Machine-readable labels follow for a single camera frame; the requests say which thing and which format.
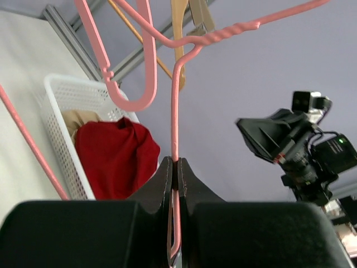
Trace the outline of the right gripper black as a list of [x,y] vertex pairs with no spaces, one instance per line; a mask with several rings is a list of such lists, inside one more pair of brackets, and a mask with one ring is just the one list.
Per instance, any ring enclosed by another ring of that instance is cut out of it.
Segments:
[[[302,112],[281,108],[267,119],[238,119],[236,126],[255,156],[270,163],[283,164],[303,148],[307,138],[318,128],[315,123],[299,123],[302,119]],[[277,137],[280,131],[290,133],[279,147]]]

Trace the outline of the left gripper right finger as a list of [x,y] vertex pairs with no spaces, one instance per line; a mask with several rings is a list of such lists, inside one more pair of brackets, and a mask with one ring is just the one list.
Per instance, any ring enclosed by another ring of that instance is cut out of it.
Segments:
[[183,267],[353,267],[310,203],[227,202],[177,163]]

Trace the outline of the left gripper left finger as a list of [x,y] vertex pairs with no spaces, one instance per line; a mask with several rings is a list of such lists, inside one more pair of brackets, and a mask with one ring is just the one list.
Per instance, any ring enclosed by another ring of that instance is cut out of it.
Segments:
[[1,226],[2,267],[169,267],[173,162],[126,200],[28,201]]

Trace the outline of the red t shirt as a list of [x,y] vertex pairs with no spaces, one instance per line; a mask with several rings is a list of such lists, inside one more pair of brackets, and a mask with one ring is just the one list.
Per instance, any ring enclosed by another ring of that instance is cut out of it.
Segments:
[[75,149],[95,199],[126,199],[155,173],[160,147],[145,126],[122,117],[81,126]]

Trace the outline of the pink wire hanger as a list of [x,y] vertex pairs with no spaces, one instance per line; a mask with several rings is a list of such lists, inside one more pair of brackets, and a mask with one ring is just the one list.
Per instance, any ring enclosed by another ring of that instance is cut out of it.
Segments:
[[[142,31],[147,31],[154,39],[161,42],[166,47],[178,48],[187,44],[193,44],[194,48],[187,54],[181,56],[175,63],[173,69],[172,85],[171,85],[171,159],[173,162],[173,169],[177,167],[179,161],[179,77],[182,67],[190,60],[192,60],[203,47],[209,46],[214,43],[221,42],[222,40],[231,38],[232,36],[239,35],[246,31],[257,30],[261,25],[281,20],[286,17],[294,16],[311,9],[317,8],[323,5],[323,1],[309,1],[298,6],[294,6],[282,11],[266,15],[244,23],[235,23],[231,26],[225,27],[221,30],[216,30],[207,33],[203,36],[188,36],[178,40],[171,40],[161,34],[155,29],[152,22],[151,9],[149,1],[138,1],[136,7],[132,7],[126,1],[118,1],[118,6],[122,7],[142,28]],[[27,128],[20,119],[16,109],[12,105],[5,91],[1,91],[1,100],[8,110],[9,114],[13,118],[18,129],[22,133],[24,139],[28,143],[37,161],[42,166],[47,177],[51,181],[58,195],[61,197],[60,201],[70,201],[55,177],[53,171],[44,159],[43,154],[36,146],[33,138],[28,132]]]

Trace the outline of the beige t shirt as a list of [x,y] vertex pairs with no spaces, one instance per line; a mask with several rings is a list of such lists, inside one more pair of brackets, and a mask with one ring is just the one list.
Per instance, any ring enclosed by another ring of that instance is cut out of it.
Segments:
[[80,127],[88,122],[99,122],[102,120],[100,116],[93,111],[71,109],[62,111],[61,114],[73,144],[75,144],[76,133]]

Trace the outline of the pink plastic hanger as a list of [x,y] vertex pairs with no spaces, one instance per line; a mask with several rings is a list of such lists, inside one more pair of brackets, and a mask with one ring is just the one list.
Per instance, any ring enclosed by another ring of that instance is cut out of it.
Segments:
[[[94,7],[87,1],[74,3],[80,17],[76,24],[80,37],[91,47],[113,103],[128,112],[147,108],[157,92],[155,39],[143,31],[144,43],[141,44],[119,19],[114,18],[114,13],[104,1],[97,1]],[[144,63],[142,95],[135,100],[127,100],[119,90],[119,83],[141,63]]]

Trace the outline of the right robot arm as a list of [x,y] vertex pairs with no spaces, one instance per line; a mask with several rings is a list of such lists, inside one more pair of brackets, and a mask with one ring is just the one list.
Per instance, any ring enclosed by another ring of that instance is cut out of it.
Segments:
[[325,206],[333,196],[330,184],[356,166],[356,150],[342,133],[312,141],[327,133],[306,113],[279,109],[265,118],[240,118],[236,126],[256,157],[282,168],[282,183],[298,202]]

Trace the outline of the tan clip hanger near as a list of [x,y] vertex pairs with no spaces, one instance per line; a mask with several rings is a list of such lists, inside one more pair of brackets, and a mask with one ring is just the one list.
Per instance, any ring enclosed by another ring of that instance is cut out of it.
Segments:
[[203,36],[215,31],[215,23],[205,0],[189,0],[189,7],[195,28],[187,36]]

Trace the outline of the white plastic basket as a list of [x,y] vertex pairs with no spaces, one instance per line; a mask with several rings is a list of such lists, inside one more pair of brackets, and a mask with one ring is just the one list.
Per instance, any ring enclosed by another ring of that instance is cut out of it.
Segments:
[[95,196],[75,149],[78,129],[88,122],[116,122],[122,117],[139,120],[135,113],[119,109],[112,102],[104,83],[49,74],[44,78],[44,86],[41,117],[70,197],[93,200]]

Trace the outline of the aluminium hanging rail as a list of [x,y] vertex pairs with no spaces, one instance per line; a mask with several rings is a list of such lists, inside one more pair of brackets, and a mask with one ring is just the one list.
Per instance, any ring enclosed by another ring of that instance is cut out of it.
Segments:
[[[120,82],[143,64],[143,47],[111,4],[111,1],[89,1],[89,7],[93,11],[95,23],[111,61],[110,68],[116,80]],[[171,37],[171,2],[151,1],[150,6],[155,26],[164,35]],[[86,75],[90,79],[99,80],[99,64],[79,15],[67,19],[62,10],[48,4],[43,16]]]

